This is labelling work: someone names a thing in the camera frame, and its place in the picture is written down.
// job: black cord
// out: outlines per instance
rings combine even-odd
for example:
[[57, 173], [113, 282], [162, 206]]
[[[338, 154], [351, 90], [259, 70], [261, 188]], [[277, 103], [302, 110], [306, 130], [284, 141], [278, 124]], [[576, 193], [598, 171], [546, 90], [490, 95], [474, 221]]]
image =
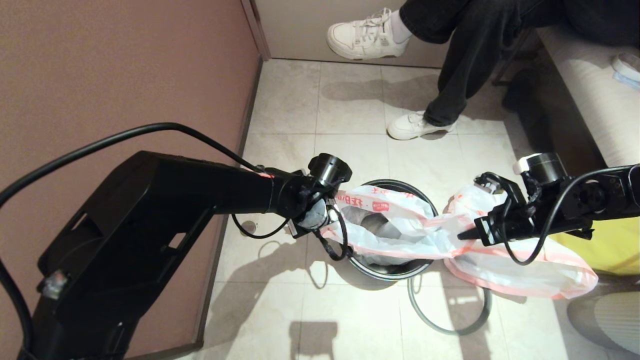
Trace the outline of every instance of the black cord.
[[583, 180], [585, 180], [588, 177], [591, 176], [595, 176], [595, 175], [600, 175], [600, 174], [606, 174], [608, 172], [616, 172], [616, 171], [620, 171], [620, 170], [626, 170], [631, 168], [631, 166], [624, 166], [624, 167], [612, 167], [612, 168], [603, 168], [600, 170], [596, 170], [596, 171], [592, 171], [592, 172], [588, 172], [586, 174], [582, 174], [579, 177], [576, 177], [572, 182], [569, 183], [569, 185], [562, 191], [562, 193], [560, 194], [560, 196], [556, 199], [556, 202], [554, 203], [553, 208], [551, 208], [551, 211], [549, 212], [549, 216], [547, 217], [547, 220], [545, 221], [545, 225], [542, 227], [542, 231], [540, 232], [540, 237], [538, 238], [538, 243], [536, 244], [536, 248], [533, 250], [533, 252], [531, 253], [531, 255], [526, 259], [526, 260], [520, 260], [518, 258], [515, 257], [515, 254], [513, 254], [513, 252], [511, 251], [511, 248], [509, 247], [509, 238], [507, 237], [507, 234], [505, 232], [505, 227], [504, 227], [504, 219], [506, 218], [506, 211], [508, 210], [507, 208], [507, 202], [505, 202], [505, 213], [502, 214], [502, 225], [501, 225], [501, 231], [502, 231], [502, 237], [504, 238], [504, 245], [507, 248], [507, 251], [509, 252], [509, 256], [511, 256], [511, 259], [513, 261], [515, 261], [516, 264], [518, 265], [529, 265], [531, 264], [536, 257], [538, 257], [538, 254], [540, 254], [540, 251], [542, 250], [542, 246], [544, 246], [545, 244], [545, 240], [547, 239], [547, 236], [549, 235], [549, 231], [551, 230], [551, 224], [553, 223], [554, 219], [556, 218], [557, 212], [560, 210], [560, 206], [562, 206], [562, 203], [564, 201], [564, 198], [567, 196], [567, 194], [569, 194], [569, 191], [578, 183], [582, 182]]
[[492, 293], [491, 293], [491, 290], [489, 290], [488, 288], [483, 288], [484, 305], [482, 306], [482, 311], [480, 312], [480, 316], [478, 316], [478, 319], [474, 321], [474, 323], [472, 323], [471, 325], [467, 326], [464, 329], [454, 329], [454, 330], [444, 329], [443, 327], [437, 326], [434, 322], [429, 320], [429, 318], [422, 312], [422, 310], [420, 310], [420, 306], [418, 306], [418, 302], [415, 300], [415, 288], [413, 287], [414, 279], [415, 279], [415, 276], [410, 277], [409, 284], [407, 285], [407, 288], [408, 288], [407, 290], [409, 293], [409, 301], [411, 302], [411, 305], [413, 306], [413, 309], [415, 310], [415, 312], [418, 314], [418, 317], [420, 317], [420, 319], [422, 319], [422, 321], [425, 324], [429, 325], [433, 330], [441, 332], [442, 334], [446, 334], [446, 335], [464, 336], [464, 335], [469, 335], [469, 334], [472, 334], [473, 332], [478, 331], [486, 323], [487, 319], [489, 319], [489, 315], [491, 314], [491, 306], [492, 306]]
[[[174, 130], [179, 131], [181, 133], [187, 134], [193, 138], [200, 140], [203, 143], [219, 150], [224, 155], [227, 155], [229, 158], [238, 162], [240, 165], [245, 166], [246, 168], [255, 171], [262, 172], [262, 170], [246, 160], [242, 159], [240, 156], [233, 153], [231, 150], [222, 146], [222, 144], [217, 141], [209, 138], [208, 136], [202, 134], [201, 132], [192, 129], [188, 126], [177, 124], [174, 122], [161, 122], [157, 124], [149, 124], [140, 127], [135, 127], [133, 129], [129, 129], [126, 131], [122, 131], [121, 133], [108, 136], [104, 139], [98, 140], [94, 143], [81, 147], [80, 149], [74, 150], [64, 156], [61, 156], [49, 163], [37, 168], [36, 170], [26, 174], [20, 179], [16, 180], [14, 183], [9, 185], [9, 187], [5, 188], [0, 193], [0, 208], [4, 206], [4, 204], [11, 199], [16, 193], [25, 187], [29, 186], [31, 183], [43, 178], [44, 176], [54, 172], [55, 170], [68, 165], [69, 163], [74, 162], [75, 160], [81, 159], [87, 155], [93, 154], [99, 150], [102, 150], [106, 147], [112, 146], [124, 140], [128, 140], [134, 138], [136, 136], [155, 133], [156, 131], [166, 131], [166, 130]], [[31, 346], [33, 344], [33, 322], [31, 320], [31, 313], [29, 308], [24, 301], [24, 297], [22, 293], [18, 289], [18, 286], [13, 281], [9, 271], [7, 271], [4, 266], [2, 260], [0, 259], [0, 284], [4, 287], [15, 310], [18, 314], [18, 318], [20, 320], [20, 326], [22, 327], [22, 349], [21, 355], [30, 354]]]
[[340, 261], [350, 253], [347, 224], [344, 222], [344, 217], [342, 217], [340, 211], [338, 211], [333, 205], [329, 205], [327, 206], [327, 208], [334, 210], [338, 215], [338, 221], [340, 222], [340, 228], [342, 229], [342, 244], [340, 245], [342, 253], [340, 255], [336, 254], [336, 252], [333, 250], [333, 248], [331, 248], [331, 245], [329, 245], [326, 239], [323, 238], [322, 235], [320, 235], [320, 230], [314, 231], [314, 235], [316, 236], [316, 238], [318, 238], [318, 240], [320, 240], [320, 243], [322, 243], [322, 246], [324, 247], [324, 251], [326, 251], [329, 257], [334, 261]]
[[250, 238], [253, 239], [266, 239], [266, 238], [270, 238], [273, 235], [275, 235], [277, 232], [279, 232], [280, 230], [282, 230], [282, 228], [287, 225], [287, 223], [289, 222], [289, 219], [284, 220], [284, 222], [282, 223], [282, 225], [278, 226], [277, 229], [275, 229], [274, 231], [271, 231], [270, 233], [266, 234], [266, 235], [254, 235], [250, 232], [248, 232], [244, 227], [242, 227], [242, 225], [240, 224], [240, 222], [238, 221], [238, 218], [236, 217], [236, 214], [231, 214], [231, 218], [234, 219], [234, 223], [236, 224], [236, 227], [238, 228], [238, 230], [240, 230], [241, 233], [249, 236]]
[[540, 182], [538, 180], [535, 180], [535, 178], [533, 178], [533, 176], [531, 176], [531, 173], [529, 173], [528, 171], [523, 172], [522, 177], [525, 179], [525, 181], [531, 183], [535, 188], [533, 194], [531, 194], [531, 196], [529, 197], [529, 203], [531, 204], [533, 202], [536, 202], [540, 195], [542, 195], [542, 186], [540, 186]]

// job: tiled floor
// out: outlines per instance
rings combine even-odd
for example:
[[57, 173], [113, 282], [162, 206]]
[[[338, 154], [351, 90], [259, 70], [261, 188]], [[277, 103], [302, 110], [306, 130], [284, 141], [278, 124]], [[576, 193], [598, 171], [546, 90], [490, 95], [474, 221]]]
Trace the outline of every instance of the tiled floor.
[[[399, 179], [441, 210], [483, 171], [511, 171], [527, 144], [517, 119], [500, 107], [502, 88], [484, 87], [468, 105], [471, 121], [448, 135], [399, 142], [385, 124], [422, 110], [436, 95], [438, 70], [270, 60], [264, 64], [244, 157], [283, 170], [305, 168], [329, 152], [353, 170], [350, 189]], [[281, 219], [246, 215], [266, 233]], [[230, 224], [207, 319], [204, 348], [187, 360], [464, 359], [626, 360], [577, 334], [567, 301], [494, 296], [488, 323], [462, 338], [439, 334], [417, 317], [406, 282], [386, 283], [333, 262], [313, 237], [281, 231], [243, 237]], [[446, 327], [479, 314], [482, 293], [436, 262], [417, 278], [418, 302]]]

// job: white plastic bag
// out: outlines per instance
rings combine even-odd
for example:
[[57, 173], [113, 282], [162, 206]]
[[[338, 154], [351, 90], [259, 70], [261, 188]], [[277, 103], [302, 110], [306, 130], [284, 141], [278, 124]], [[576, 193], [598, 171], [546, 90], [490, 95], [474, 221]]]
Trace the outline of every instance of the white plastic bag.
[[[370, 263], [398, 265], [412, 259], [452, 258], [474, 243], [457, 237], [473, 226], [468, 214], [434, 217], [431, 206], [410, 193], [361, 186], [339, 192], [335, 200], [346, 221], [349, 244]], [[376, 213], [388, 223], [372, 232], [363, 221]], [[321, 234], [342, 241], [337, 222], [323, 228]]]
[[[449, 203], [447, 212], [464, 213], [470, 217], [485, 216], [494, 204], [476, 188], [464, 188]], [[510, 242], [511, 250], [520, 259], [531, 255], [538, 239]], [[571, 299], [591, 291], [598, 276], [576, 253], [547, 238], [538, 257], [527, 266], [516, 264], [504, 244], [485, 247], [477, 240], [473, 246], [445, 266], [460, 279], [477, 286], [510, 295]]]
[[[349, 244], [370, 263], [397, 265], [411, 259], [445, 259], [460, 279], [501, 293], [571, 299], [591, 291], [598, 276], [576, 253], [547, 239], [530, 265], [513, 262], [503, 244], [485, 247], [479, 240], [458, 240], [457, 234], [473, 227], [505, 195], [490, 195], [470, 185], [454, 194], [446, 214], [433, 217], [431, 207], [417, 197], [375, 186], [339, 192], [336, 202], [347, 221]], [[367, 230], [360, 224], [372, 214], [388, 220]], [[336, 222], [322, 229], [325, 238], [342, 241]], [[531, 254], [538, 239], [512, 241], [516, 256]]]

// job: white sneaker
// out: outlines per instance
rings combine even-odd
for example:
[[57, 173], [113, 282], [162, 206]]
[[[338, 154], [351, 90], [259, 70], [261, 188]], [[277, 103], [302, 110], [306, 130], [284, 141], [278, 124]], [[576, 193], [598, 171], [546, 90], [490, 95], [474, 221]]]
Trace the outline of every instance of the white sneaker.
[[423, 116], [424, 111], [417, 111], [395, 119], [387, 128], [389, 136], [396, 140], [410, 140], [437, 131], [449, 132], [456, 126], [456, 123], [449, 126], [433, 126], [426, 122]]
[[365, 20], [331, 25], [326, 34], [326, 42], [331, 50], [343, 58], [367, 60], [400, 56], [409, 39], [400, 44], [394, 41], [391, 10], [384, 8]]

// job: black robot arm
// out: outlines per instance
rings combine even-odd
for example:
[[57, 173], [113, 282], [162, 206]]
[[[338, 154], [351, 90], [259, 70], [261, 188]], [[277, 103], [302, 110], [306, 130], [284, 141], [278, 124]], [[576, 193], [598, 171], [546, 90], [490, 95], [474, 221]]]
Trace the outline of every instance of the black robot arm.
[[485, 172], [476, 185], [490, 193], [506, 192], [504, 204], [475, 220], [475, 227], [458, 235], [461, 240], [481, 239], [484, 246], [539, 238], [536, 252], [548, 234], [567, 232], [591, 239], [592, 220], [640, 216], [640, 165], [596, 170], [579, 177], [567, 176], [556, 154], [535, 154], [515, 166], [522, 175], [529, 200], [518, 185]]
[[[351, 170], [328, 154], [309, 168], [305, 176], [146, 151], [129, 158], [40, 257], [33, 355], [123, 358], [138, 320], [213, 215], [276, 213], [292, 220], [295, 237], [327, 224], [325, 204]], [[184, 237], [172, 246], [177, 234]]]

